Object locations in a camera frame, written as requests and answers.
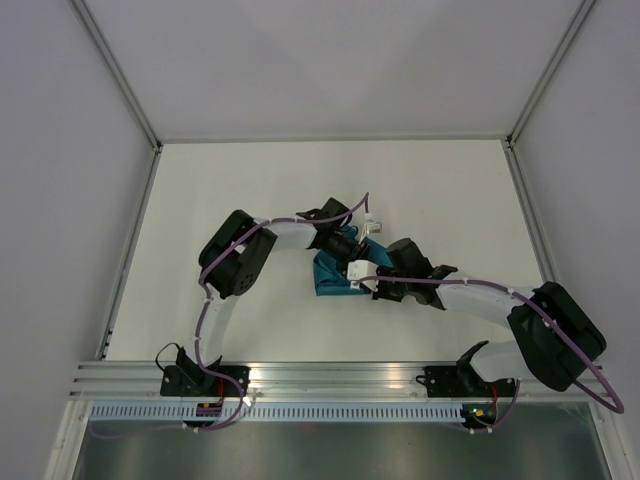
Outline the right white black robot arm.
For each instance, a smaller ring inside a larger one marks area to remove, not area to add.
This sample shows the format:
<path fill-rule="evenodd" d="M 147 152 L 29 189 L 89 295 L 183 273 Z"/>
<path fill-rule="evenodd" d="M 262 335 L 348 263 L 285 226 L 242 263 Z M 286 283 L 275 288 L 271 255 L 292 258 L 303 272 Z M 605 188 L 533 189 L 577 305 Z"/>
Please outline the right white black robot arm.
<path fill-rule="evenodd" d="M 409 238 L 386 248 L 388 266 L 373 293 L 375 299 L 417 303 L 442 311 L 469 314 L 511 331 L 513 338 L 483 340 L 456 361 L 459 388 L 478 395 L 491 383 L 532 376 L 564 392 L 586 370 L 583 360 L 597 359 L 606 340 L 567 290 L 547 281 L 538 288 L 516 289 L 468 277 L 449 265 L 434 266 Z"/>

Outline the teal cloth napkin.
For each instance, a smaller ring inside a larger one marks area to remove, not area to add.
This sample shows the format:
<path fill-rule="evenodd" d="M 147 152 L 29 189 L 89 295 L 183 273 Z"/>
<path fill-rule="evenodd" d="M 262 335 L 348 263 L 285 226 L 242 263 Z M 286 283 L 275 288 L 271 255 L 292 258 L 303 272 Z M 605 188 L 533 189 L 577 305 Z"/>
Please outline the teal cloth napkin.
<path fill-rule="evenodd" d="M 355 236 L 358 240 L 365 240 L 370 246 L 368 258 L 378 266 L 391 266 L 391 262 L 387 257 L 385 247 L 376 241 L 366 237 L 364 239 L 358 236 L 358 228 L 350 226 L 350 236 Z M 312 260 L 312 272 L 314 280 L 314 288 L 317 296 L 353 296 L 364 294 L 362 290 L 353 290 L 350 288 L 349 281 L 346 279 L 346 270 L 348 263 L 337 263 L 331 256 L 319 249 L 319 233 L 313 240 L 310 250 L 316 250 Z"/>

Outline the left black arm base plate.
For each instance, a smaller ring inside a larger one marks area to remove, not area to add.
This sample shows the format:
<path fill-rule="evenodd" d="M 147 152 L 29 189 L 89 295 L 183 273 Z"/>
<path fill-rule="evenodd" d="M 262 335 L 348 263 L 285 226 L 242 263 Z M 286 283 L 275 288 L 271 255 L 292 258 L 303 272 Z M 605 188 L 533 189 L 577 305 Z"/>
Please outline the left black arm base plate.
<path fill-rule="evenodd" d="M 249 385 L 250 368 L 244 365 L 222 365 L 218 372 L 233 378 L 245 393 Z M 161 397 L 224 397 L 238 398 L 238 388 L 228 379 L 211 376 L 198 370 L 185 375 L 178 366 L 170 365 L 164 369 L 160 387 Z"/>

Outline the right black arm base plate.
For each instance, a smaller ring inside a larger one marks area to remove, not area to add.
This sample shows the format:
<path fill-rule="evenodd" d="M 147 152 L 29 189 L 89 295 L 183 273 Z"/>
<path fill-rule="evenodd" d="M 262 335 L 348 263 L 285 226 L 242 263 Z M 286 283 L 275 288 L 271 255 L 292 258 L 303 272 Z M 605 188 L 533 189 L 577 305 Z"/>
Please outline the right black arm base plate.
<path fill-rule="evenodd" d="M 515 381 L 486 382 L 472 371 L 460 371 L 455 365 L 427 365 L 415 376 L 426 388 L 429 398 L 512 398 Z"/>

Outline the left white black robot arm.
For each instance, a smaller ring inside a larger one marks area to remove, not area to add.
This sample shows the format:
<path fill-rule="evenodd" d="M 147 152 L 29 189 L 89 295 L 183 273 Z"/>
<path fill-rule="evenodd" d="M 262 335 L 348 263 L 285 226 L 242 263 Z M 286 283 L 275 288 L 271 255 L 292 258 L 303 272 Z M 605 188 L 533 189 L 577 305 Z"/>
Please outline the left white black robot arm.
<path fill-rule="evenodd" d="M 320 294 L 349 290 L 348 265 L 365 260 L 370 251 L 367 241 L 357 239 L 350 225 L 359 209 L 369 211 L 368 195 L 352 208 L 331 197 L 321 208 L 269 220 L 252 217 L 243 210 L 233 211 L 199 254 L 203 309 L 193 343 L 178 350 L 166 381 L 198 396 L 216 389 L 231 314 L 274 252 L 316 251 L 312 267 L 315 290 Z"/>

